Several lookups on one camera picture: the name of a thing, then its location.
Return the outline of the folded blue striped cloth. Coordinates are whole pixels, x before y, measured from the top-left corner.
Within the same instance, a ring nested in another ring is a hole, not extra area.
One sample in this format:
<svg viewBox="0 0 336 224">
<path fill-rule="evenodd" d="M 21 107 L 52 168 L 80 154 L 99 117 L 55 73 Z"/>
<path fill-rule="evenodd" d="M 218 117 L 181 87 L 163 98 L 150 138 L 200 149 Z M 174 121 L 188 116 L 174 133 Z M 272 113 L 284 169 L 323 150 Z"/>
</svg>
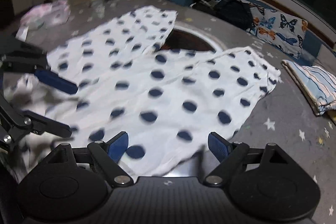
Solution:
<svg viewBox="0 0 336 224">
<path fill-rule="evenodd" d="M 283 60 L 282 66 L 305 95 L 316 116 L 335 110 L 335 75 L 319 66 Z"/>
</svg>

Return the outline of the dark navy backpack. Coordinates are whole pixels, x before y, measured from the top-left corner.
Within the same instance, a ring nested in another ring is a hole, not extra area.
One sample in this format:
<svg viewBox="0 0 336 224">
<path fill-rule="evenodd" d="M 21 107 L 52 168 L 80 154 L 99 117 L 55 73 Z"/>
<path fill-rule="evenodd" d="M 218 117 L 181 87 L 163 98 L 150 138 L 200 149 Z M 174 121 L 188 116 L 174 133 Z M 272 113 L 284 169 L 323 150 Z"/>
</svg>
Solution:
<svg viewBox="0 0 336 224">
<path fill-rule="evenodd" d="M 253 24 L 253 17 L 248 3 L 240 0 L 221 0 L 214 7 L 197 2 L 192 8 L 224 20 L 244 31 L 250 29 Z"/>
</svg>

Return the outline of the round induction cooker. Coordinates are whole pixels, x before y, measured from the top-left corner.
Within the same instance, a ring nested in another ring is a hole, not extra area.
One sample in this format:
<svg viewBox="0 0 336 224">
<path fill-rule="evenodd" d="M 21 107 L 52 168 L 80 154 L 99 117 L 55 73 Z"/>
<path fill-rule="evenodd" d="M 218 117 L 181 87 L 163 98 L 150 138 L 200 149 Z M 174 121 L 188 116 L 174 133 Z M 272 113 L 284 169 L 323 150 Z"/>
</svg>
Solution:
<svg viewBox="0 0 336 224">
<path fill-rule="evenodd" d="M 204 30 L 176 21 L 173 30 L 160 49 L 221 52 L 226 50 L 227 46 L 216 36 Z"/>
</svg>

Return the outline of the butterfly print pillow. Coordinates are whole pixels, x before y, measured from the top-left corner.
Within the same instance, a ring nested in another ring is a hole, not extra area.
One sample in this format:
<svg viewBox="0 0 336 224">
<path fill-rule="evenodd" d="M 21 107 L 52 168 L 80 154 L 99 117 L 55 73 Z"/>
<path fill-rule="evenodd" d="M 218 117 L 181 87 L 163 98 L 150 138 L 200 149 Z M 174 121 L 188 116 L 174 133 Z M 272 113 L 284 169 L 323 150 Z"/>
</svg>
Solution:
<svg viewBox="0 0 336 224">
<path fill-rule="evenodd" d="M 308 22 L 282 11 L 249 4 L 252 14 L 251 35 L 269 43 L 294 59 L 301 57 Z"/>
</svg>

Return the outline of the blue sofa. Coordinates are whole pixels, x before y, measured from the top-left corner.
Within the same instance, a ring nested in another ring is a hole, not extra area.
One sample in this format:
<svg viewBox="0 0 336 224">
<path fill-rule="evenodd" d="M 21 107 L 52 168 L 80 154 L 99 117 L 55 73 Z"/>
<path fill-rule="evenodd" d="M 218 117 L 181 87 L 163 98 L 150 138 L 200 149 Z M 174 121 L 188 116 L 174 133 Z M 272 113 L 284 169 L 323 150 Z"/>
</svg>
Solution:
<svg viewBox="0 0 336 224">
<path fill-rule="evenodd" d="M 177 5 L 184 6 L 184 7 L 191 6 L 192 4 L 196 2 L 196 0 L 167 0 L 167 1 L 173 2 Z M 259 5 L 263 7 L 264 9 L 275 9 L 281 12 L 284 12 L 286 10 L 285 7 L 281 7 L 278 9 L 279 4 L 277 4 L 276 6 L 272 6 L 268 2 L 264 2 L 263 0 L 241 0 L 241 1 L 250 2 L 252 4 Z M 324 46 L 330 52 L 332 52 L 333 55 L 335 55 L 335 51 L 333 51 L 332 47 L 330 47 L 325 42 L 326 38 L 322 39 L 319 37 L 320 34 L 316 35 L 314 33 L 315 29 L 312 30 L 313 26 L 310 23 L 307 26 L 308 26 L 308 29 L 307 29 L 306 36 L 304 38 L 303 49 L 309 52 L 312 56 L 317 57 L 320 52 L 320 49 L 322 48 L 322 46 Z"/>
</svg>

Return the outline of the white navy polka-dot garment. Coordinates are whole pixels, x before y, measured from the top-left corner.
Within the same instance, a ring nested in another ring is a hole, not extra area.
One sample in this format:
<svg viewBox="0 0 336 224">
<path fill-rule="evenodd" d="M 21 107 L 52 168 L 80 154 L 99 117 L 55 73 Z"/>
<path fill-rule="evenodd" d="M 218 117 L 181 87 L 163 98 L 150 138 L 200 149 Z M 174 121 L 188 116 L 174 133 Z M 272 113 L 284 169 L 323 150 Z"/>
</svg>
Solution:
<svg viewBox="0 0 336 224">
<path fill-rule="evenodd" d="M 212 131 L 232 138 L 281 73 L 251 47 L 161 50 L 176 17 L 142 7 L 69 39 L 47 60 L 77 93 L 36 80 L 22 108 L 69 125 L 73 147 L 127 132 L 121 165 L 133 176 L 168 173 Z"/>
</svg>

